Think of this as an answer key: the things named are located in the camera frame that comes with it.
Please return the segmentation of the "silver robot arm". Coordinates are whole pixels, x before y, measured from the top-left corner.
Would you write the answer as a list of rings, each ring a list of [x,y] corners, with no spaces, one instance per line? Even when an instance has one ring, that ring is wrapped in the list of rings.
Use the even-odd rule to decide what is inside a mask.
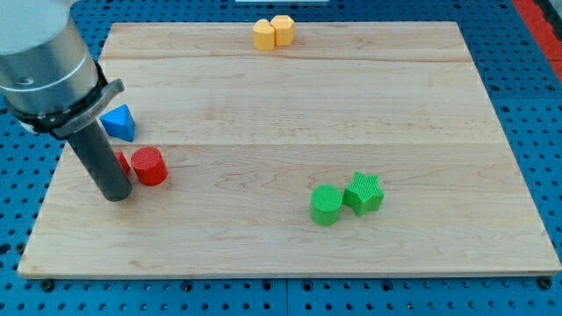
[[[1,94],[24,126],[57,139],[83,130],[125,87],[107,81],[79,33],[74,0],[1,0]]]

